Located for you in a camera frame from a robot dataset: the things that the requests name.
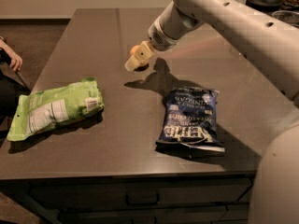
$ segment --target floor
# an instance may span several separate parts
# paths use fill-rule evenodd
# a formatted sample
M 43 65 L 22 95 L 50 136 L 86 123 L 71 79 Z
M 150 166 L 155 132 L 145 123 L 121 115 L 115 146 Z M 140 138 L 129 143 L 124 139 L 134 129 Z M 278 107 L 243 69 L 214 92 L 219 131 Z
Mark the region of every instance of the floor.
M 8 44 L 23 58 L 21 74 L 31 87 L 35 85 L 47 60 L 61 38 L 67 22 L 65 20 L 0 20 L 0 35 L 5 37 Z M 7 68 L 7 65 L 0 65 L 0 69 L 7 76 L 20 82 L 18 77 Z M 6 128 L 7 121 L 3 121 L 0 125 L 0 130 Z M 44 224 L 45 222 L 0 192 L 1 223 Z

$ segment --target crinkled bag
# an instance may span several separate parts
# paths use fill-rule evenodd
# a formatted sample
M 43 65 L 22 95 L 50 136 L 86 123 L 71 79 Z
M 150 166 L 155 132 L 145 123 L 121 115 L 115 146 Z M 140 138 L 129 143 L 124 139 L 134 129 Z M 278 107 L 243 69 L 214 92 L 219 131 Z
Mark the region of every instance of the crinkled bag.
M 21 141 L 79 122 L 103 108 L 103 98 L 93 77 L 65 87 L 22 95 L 7 140 Z
M 158 147 L 183 145 L 224 152 L 216 134 L 216 98 L 219 92 L 200 88 L 170 91 L 164 126 L 156 141 Z

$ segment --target green chip bag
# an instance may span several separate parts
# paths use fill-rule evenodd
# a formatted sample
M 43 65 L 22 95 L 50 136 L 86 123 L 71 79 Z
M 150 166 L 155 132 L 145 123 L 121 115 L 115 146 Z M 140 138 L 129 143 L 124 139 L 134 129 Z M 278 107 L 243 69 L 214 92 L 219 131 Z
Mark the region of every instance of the green chip bag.
M 21 95 L 7 140 L 21 141 L 79 122 L 103 108 L 103 98 L 93 77 L 65 87 Z

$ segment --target table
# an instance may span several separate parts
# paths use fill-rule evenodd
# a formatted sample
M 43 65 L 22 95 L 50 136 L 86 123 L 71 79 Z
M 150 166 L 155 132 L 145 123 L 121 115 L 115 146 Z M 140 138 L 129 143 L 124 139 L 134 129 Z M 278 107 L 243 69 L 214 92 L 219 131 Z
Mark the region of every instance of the table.
M 50 223 L 246 223 L 259 161 L 299 120 L 293 106 L 205 24 L 143 72 L 124 69 L 160 8 L 78 9 L 33 92 L 95 77 L 101 115 L 0 148 L 2 191 Z M 217 89 L 224 156 L 159 150 L 175 87 Z

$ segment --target black chip bag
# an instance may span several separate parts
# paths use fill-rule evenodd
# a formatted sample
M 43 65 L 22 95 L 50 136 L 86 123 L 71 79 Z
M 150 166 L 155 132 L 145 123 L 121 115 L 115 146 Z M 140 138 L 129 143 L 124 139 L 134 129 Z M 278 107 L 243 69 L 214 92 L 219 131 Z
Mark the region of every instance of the black chip bag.
M 170 91 L 164 126 L 158 147 L 183 145 L 224 152 L 216 135 L 216 98 L 219 92 L 201 88 L 178 88 Z

